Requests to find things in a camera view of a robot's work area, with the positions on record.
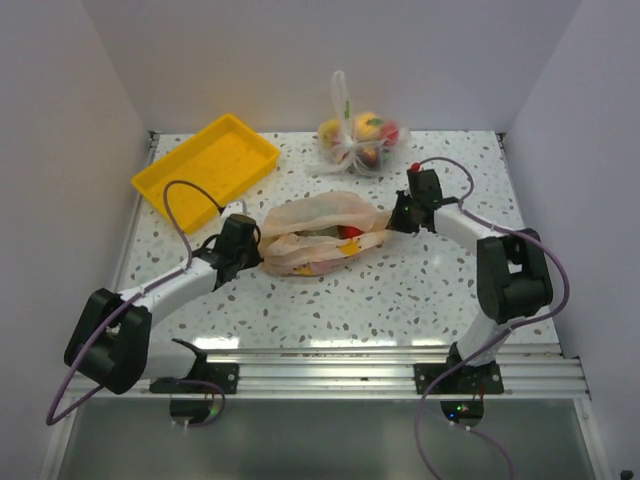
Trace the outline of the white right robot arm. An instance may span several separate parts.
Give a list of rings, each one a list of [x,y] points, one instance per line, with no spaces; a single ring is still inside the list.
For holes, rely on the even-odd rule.
[[[479,311],[441,364],[416,363],[418,394],[502,394],[496,360],[511,326],[535,316],[553,300],[553,287],[540,239],[532,229],[507,231],[463,212],[461,201],[445,197],[437,173],[414,164],[408,189],[399,191],[387,228],[416,234],[422,229],[451,240],[476,260]]]

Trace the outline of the orange banana print plastic bag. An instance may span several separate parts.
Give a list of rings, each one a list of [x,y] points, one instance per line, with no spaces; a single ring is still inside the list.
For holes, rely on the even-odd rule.
[[[391,213],[358,194],[332,191],[269,210],[261,226],[262,268],[273,276],[322,276],[389,238]]]

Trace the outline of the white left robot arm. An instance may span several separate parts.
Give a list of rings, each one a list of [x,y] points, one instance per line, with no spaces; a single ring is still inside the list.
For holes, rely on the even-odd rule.
[[[188,303],[262,262],[260,230],[248,216],[232,214],[219,234],[184,264],[121,292],[101,288],[89,297],[64,353],[64,362],[114,394],[138,381],[172,378],[185,392],[208,379],[203,350],[185,340],[152,344],[151,331]]]

